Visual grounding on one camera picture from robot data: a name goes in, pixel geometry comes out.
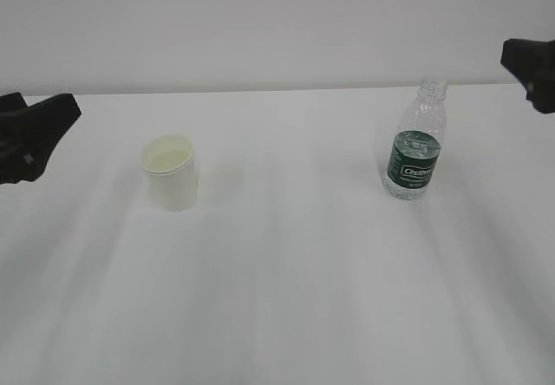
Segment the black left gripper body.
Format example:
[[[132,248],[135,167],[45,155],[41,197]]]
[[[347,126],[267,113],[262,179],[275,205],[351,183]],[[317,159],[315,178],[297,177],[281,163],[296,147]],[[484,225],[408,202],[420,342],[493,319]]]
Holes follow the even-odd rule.
[[[1,117],[1,184],[40,178],[55,149],[55,121]]]

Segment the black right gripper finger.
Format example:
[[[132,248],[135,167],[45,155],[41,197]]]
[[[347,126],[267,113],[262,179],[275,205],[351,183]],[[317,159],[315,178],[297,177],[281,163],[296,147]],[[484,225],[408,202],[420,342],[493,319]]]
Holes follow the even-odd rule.
[[[554,94],[554,41],[508,39],[503,43],[500,64],[529,95]]]

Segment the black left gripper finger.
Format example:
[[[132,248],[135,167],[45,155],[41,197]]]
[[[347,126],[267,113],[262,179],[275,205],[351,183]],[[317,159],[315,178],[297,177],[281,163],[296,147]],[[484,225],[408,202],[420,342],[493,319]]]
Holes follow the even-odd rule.
[[[25,114],[28,105],[19,92],[0,96],[0,118],[14,119],[21,114]]]
[[[18,135],[35,150],[53,151],[81,115],[72,94],[54,95],[23,110]]]

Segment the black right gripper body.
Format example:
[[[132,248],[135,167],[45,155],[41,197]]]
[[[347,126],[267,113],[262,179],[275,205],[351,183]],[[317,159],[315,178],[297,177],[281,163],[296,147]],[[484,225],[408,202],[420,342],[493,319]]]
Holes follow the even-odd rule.
[[[555,84],[551,79],[536,79],[526,84],[526,99],[541,114],[555,113]]]

